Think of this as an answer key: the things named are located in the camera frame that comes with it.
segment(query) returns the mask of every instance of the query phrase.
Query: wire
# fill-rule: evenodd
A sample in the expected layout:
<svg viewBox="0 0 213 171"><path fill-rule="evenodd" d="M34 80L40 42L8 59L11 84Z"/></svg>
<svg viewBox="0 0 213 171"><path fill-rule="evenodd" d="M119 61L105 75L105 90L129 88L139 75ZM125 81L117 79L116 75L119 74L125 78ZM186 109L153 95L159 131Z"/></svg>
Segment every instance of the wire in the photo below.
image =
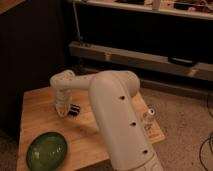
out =
<svg viewBox="0 0 213 171"><path fill-rule="evenodd" d="M199 149L199 160L200 160L200 164L203 166L203 168L206 170L206 171L209 171L209 169L206 167L206 165L204 164L203 160L202 160L202 156L201 156L201 153L202 153L202 149L203 149L203 146L204 144L206 144L206 142L209 143L209 148L211 150L211 153L213 155L213 132L210 134L209 138L207 138L205 141L202 142L201 146L200 146L200 149Z"/></svg>
<svg viewBox="0 0 213 171"><path fill-rule="evenodd" d="M206 99L206 106L207 106L207 109L208 109L208 112L209 112L209 115L213 118L213 114L211 112L211 108L209 106L209 99L211 97L211 91L208 93L207 95L207 99Z"/></svg>

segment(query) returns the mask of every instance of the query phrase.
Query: green bowl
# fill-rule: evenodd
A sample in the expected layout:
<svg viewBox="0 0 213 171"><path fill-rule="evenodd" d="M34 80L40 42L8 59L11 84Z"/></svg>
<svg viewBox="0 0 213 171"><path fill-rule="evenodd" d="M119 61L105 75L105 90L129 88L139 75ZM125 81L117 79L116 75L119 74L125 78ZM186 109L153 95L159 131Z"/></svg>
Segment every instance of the green bowl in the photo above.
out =
<svg viewBox="0 0 213 171"><path fill-rule="evenodd" d="M67 154L65 138L57 132L47 132L33 140L27 150L26 162L31 171L54 171Z"/></svg>

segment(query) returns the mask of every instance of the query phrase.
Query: floor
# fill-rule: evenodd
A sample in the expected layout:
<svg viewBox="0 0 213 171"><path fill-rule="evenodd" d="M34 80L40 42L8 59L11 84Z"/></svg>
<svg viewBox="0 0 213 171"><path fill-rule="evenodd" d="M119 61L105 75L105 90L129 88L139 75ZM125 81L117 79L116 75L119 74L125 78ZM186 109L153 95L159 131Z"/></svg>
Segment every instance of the floor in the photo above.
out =
<svg viewBox="0 0 213 171"><path fill-rule="evenodd" d="M147 88L142 88L141 93L147 105L155 109L156 119L166 135L164 141L154 144L164 170L205 171L199 161L199 149L202 142L213 132L213 118L209 115L206 100ZM0 170L15 170L17 145L1 131L0 152ZM213 155L208 142L203 145L201 158L208 171L213 171ZM109 160L81 169L81 171L112 170Z"/></svg>

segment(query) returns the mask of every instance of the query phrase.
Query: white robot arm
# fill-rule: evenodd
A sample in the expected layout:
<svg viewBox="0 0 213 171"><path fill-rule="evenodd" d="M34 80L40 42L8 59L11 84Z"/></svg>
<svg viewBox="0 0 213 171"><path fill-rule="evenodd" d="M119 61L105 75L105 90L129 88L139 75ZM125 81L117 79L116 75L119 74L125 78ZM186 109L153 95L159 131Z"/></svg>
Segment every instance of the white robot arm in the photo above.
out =
<svg viewBox="0 0 213 171"><path fill-rule="evenodd" d="M163 171L132 105L131 97L140 88L134 73L103 71L75 76L66 70L54 75L50 84L56 90L55 106L60 116L66 116L69 111L71 89L88 90L96 122L115 170Z"/></svg>

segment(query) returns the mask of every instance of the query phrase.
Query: wooden tabletop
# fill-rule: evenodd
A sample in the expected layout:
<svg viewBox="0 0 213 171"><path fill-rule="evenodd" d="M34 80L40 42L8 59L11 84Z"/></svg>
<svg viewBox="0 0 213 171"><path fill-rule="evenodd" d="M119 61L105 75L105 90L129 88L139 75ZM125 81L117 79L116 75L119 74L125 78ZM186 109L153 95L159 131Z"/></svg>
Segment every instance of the wooden tabletop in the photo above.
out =
<svg viewBox="0 0 213 171"><path fill-rule="evenodd" d="M87 91L73 90L71 96L72 104L80 106L81 111L77 117L60 118L53 106L52 88L24 94L17 171L28 170L26 152L29 145L37 136L49 131L61 133L68 144L67 156L57 171L77 170L109 158L91 111ZM148 109L139 93L133 98L133 105L140 116ZM152 143L165 138L156 121L147 133Z"/></svg>

